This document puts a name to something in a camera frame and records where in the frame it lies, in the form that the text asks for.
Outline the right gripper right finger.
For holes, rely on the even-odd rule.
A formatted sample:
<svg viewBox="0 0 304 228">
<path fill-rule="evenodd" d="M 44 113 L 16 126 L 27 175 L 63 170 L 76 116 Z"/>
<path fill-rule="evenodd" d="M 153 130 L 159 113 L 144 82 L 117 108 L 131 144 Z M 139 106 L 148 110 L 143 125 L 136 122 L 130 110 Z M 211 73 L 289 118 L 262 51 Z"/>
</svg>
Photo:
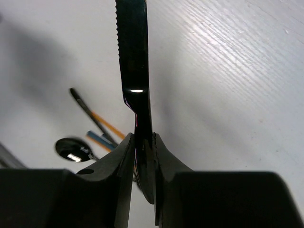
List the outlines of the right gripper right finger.
<svg viewBox="0 0 304 228">
<path fill-rule="evenodd" d="M 153 135 L 155 223 L 161 228 L 299 228 L 283 179 L 270 171 L 193 171 Z"/>
</svg>

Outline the black spoon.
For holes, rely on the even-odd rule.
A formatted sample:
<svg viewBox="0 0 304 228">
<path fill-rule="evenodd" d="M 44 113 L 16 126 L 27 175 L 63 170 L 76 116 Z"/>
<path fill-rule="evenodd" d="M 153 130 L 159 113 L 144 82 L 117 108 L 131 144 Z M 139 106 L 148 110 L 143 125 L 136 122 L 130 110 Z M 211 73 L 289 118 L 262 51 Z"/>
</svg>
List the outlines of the black spoon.
<svg viewBox="0 0 304 228">
<path fill-rule="evenodd" d="M 71 96 L 74 98 L 74 100 L 79 104 L 79 106 L 84 110 L 84 112 L 90 117 L 90 119 L 96 124 L 96 126 L 99 128 L 99 130 L 104 135 L 104 138 L 111 143 L 113 147 L 116 147 L 118 144 L 116 141 L 111 137 L 109 132 L 102 126 L 101 123 L 94 117 L 93 112 L 91 109 L 86 105 L 84 100 L 81 98 L 79 93 L 74 89 L 70 88 L 69 92 Z"/>
<path fill-rule="evenodd" d="M 99 158 L 93 153 L 91 147 L 81 138 L 66 137 L 56 141 L 56 153 L 71 162 L 97 161 Z"/>
</svg>

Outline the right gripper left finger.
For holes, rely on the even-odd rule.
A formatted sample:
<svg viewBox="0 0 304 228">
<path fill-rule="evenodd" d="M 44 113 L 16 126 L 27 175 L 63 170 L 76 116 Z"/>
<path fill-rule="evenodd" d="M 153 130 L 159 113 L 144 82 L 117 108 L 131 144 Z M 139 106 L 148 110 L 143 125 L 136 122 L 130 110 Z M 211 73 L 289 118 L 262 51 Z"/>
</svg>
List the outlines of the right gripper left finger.
<svg viewBox="0 0 304 228">
<path fill-rule="evenodd" d="M 125 228 L 134 164 L 134 135 L 92 165 L 61 169 L 2 169 L 3 228 Z"/>
</svg>

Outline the black knife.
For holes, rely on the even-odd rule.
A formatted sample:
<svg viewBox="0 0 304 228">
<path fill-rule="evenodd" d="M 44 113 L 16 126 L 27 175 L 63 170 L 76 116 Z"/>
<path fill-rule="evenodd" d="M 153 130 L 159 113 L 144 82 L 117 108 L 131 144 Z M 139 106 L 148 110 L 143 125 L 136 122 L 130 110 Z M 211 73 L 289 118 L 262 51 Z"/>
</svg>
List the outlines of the black knife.
<svg viewBox="0 0 304 228">
<path fill-rule="evenodd" d="M 116 20 L 123 98 L 135 114 L 137 180 L 147 201 L 154 204 L 146 1 L 116 1 Z"/>
</svg>

